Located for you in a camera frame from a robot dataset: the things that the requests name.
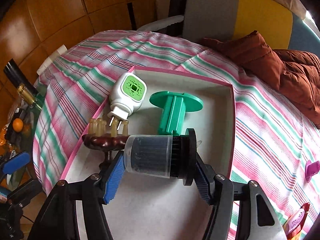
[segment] rust-colored jacket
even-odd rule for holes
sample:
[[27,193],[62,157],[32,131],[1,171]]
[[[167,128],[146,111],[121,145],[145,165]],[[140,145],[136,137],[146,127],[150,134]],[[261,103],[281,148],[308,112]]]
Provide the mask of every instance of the rust-colored jacket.
[[272,50],[258,31],[235,41],[222,43],[203,38],[200,43],[252,71],[286,96],[320,129],[320,60],[316,55],[297,50]]

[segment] mosquito repellent plug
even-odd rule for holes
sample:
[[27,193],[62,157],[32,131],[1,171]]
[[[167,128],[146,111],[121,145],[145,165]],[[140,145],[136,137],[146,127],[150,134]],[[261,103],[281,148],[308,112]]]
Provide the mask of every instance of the mosquito repellent plug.
[[109,95],[111,112],[111,122],[114,119],[119,121],[117,129],[123,120],[137,111],[146,95],[147,86],[143,80],[132,73],[123,74],[114,84]]

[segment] orange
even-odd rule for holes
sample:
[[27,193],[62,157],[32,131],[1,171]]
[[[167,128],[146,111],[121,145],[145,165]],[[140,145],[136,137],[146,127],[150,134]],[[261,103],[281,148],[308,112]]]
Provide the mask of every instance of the orange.
[[12,127],[15,132],[21,132],[23,128],[23,121],[20,118],[13,120]]

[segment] transparent plastic container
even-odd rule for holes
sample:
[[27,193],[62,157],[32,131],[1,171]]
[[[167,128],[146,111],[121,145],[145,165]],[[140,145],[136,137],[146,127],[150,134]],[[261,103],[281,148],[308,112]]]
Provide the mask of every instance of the transparent plastic container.
[[128,172],[169,178],[172,135],[131,135],[124,148]]

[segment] striped tablecloth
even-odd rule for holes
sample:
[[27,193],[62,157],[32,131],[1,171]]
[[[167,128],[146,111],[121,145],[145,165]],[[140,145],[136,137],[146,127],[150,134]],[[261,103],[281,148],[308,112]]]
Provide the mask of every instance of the striped tablecloth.
[[[40,76],[48,85],[33,146],[36,173],[47,194],[59,180],[89,118],[121,74],[133,66],[167,68],[229,82],[236,100],[236,138],[231,180],[254,179],[284,223],[305,202],[309,231],[320,212],[319,175],[307,183],[308,159],[320,159],[320,134],[284,96],[206,47],[159,33],[105,31],[56,59]],[[234,203],[229,239],[235,238]]]

